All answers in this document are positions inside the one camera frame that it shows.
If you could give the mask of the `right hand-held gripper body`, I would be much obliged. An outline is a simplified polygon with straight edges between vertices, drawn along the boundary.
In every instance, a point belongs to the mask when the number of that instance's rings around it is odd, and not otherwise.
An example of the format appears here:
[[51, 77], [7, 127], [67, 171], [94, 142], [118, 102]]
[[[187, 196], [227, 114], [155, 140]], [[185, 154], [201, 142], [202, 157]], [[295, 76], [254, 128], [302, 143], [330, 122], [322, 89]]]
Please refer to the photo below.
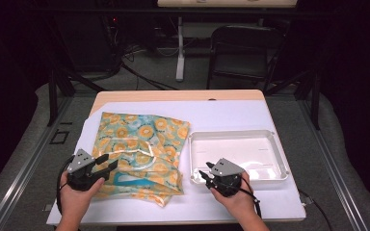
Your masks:
[[208, 189], [215, 188], [222, 196], [230, 197], [239, 192], [242, 184], [244, 170], [231, 161], [221, 158], [210, 169], [214, 186], [206, 186]]

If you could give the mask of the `person's right hand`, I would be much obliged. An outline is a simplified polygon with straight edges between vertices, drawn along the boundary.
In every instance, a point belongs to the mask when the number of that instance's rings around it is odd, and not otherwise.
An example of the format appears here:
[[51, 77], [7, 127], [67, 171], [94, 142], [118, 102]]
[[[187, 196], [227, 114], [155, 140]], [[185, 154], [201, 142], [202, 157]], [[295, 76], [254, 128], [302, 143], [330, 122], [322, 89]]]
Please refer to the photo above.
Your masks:
[[215, 199], [224, 205], [228, 212], [239, 222], [259, 218], [259, 215], [255, 211], [255, 205], [253, 202], [253, 190], [249, 185], [250, 177], [246, 172], [243, 172], [242, 178], [241, 191], [233, 196], [224, 197], [214, 188], [210, 189]]

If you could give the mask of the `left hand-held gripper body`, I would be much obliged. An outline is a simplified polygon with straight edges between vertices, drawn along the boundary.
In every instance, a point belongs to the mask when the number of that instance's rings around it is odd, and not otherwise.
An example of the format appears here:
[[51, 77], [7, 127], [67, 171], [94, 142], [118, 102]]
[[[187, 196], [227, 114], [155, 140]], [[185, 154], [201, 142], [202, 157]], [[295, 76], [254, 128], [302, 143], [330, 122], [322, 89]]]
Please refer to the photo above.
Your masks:
[[67, 168], [67, 183], [76, 191], [87, 191], [101, 177], [105, 170], [93, 172], [97, 159], [83, 149], [79, 149]]

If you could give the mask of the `black folding chair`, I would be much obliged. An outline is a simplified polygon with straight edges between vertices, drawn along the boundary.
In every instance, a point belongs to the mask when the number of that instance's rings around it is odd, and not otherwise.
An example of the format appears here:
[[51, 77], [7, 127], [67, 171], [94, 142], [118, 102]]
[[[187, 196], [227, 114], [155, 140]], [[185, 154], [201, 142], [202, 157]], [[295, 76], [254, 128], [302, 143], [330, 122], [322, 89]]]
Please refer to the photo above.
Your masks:
[[283, 32], [269, 27], [225, 25], [211, 35], [206, 87], [214, 77], [262, 82], [266, 91], [285, 43]]

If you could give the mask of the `white plastic tray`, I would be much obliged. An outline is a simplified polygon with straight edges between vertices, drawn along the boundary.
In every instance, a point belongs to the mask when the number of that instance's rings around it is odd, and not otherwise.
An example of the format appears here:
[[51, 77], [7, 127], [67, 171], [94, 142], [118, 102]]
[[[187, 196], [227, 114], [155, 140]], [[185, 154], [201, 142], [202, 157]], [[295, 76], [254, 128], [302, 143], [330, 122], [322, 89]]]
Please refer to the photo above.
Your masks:
[[189, 137], [191, 180], [203, 184], [200, 171], [221, 158], [242, 167], [252, 182], [278, 182], [290, 175], [276, 134], [269, 130], [194, 132]]

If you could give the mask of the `black metal stand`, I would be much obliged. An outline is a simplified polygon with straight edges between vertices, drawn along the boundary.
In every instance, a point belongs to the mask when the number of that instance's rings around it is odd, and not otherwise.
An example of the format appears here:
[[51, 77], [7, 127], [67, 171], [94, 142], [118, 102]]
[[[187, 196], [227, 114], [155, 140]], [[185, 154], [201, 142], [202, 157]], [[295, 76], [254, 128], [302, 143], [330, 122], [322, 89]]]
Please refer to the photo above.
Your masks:
[[315, 69], [306, 70], [294, 77], [282, 81], [275, 87], [271, 87], [265, 91], [266, 95], [272, 95], [280, 90], [287, 88], [289, 85], [298, 82], [299, 85], [294, 93], [298, 100], [305, 100], [309, 93], [311, 93], [310, 106], [310, 120], [316, 130], [320, 129], [319, 125], [319, 101], [320, 101], [320, 87], [321, 76]]
[[47, 125], [51, 126], [59, 116], [58, 107], [58, 93], [60, 90], [66, 97], [73, 97], [76, 90], [71, 84], [71, 81], [77, 81], [95, 92], [103, 91], [104, 88], [86, 79], [76, 71], [67, 67], [61, 60], [60, 50], [56, 48], [56, 44], [52, 39], [55, 37], [54, 33], [46, 37], [46, 42], [43, 44], [47, 54], [47, 62], [50, 68], [48, 79], [49, 87], [49, 109], [50, 115]]

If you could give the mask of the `white table leg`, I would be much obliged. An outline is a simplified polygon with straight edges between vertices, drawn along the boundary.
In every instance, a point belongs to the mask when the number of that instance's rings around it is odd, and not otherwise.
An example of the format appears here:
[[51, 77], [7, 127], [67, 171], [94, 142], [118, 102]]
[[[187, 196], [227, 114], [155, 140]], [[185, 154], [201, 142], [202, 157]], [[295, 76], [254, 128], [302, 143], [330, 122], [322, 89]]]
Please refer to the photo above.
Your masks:
[[184, 80], [185, 57], [183, 40], [183, 22], [181, 17], [178, 18], [177, 36], [178, 36], [178, 57], [175, 80], [177, 82], [182, 82]]

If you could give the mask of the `person's left hand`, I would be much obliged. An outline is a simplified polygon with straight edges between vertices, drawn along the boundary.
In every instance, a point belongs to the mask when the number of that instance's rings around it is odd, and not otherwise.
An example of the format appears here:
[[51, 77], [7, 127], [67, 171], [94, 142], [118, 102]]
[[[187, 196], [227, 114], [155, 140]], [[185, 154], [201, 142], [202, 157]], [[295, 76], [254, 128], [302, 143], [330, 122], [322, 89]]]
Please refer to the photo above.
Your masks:
[[93, 196], [104, 184], [103, 178], [98, 179], [87, 191], [76, 191], [67, 183], [67, 172], [61, 176], [60, 198], [62, 215], [77, 218], [82, 217], [87, 212]]

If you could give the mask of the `yellow patterned plastic bag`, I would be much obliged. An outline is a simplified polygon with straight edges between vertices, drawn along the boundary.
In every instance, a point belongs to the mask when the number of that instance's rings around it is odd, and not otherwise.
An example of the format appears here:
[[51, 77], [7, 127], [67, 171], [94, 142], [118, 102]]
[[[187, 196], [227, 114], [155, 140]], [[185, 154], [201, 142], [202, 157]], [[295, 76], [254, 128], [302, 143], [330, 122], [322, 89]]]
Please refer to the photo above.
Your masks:
[[188, 121], [159, 115], [102, 114], [92, 155], [107, 154], [118, 166], [96, 195], [133, 197], [161, 207], [182, 195], [179, 162], [190, 128]]

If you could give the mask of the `aluminium floor rail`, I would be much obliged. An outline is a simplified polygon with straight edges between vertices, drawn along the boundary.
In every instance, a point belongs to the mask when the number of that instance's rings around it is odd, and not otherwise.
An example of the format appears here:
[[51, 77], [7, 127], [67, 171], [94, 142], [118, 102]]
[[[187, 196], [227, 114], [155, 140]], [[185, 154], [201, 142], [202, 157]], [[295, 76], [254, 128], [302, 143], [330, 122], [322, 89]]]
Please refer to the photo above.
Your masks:
[[49, 101], [43, 97], [39, 99], [30, 124], [0, 173], [0, 231], [27, 187], [72, 100], [72, 97], [61, 98], [57, 117], [48, 126]]
[[317, 129], [313, 124], [310, 117], [310, 107], [306, 101], [299, 100], [298, 105], [304, 115], [304, 119], [309, 127], [309, 130], [313, 134], [318, 146], [321, 150], [321, 156], [323, 163], [329, 175], [329, 178], [334, 186], [337, 196], [343, 209], [346, 212], [349, 222], [351, 223], [354, 231], [369, 231], [361, 213], [355, 204], [355, 200], [351, 195], [342, 174], [330, 152], [330, 148], [325, 140], [322, 131]]

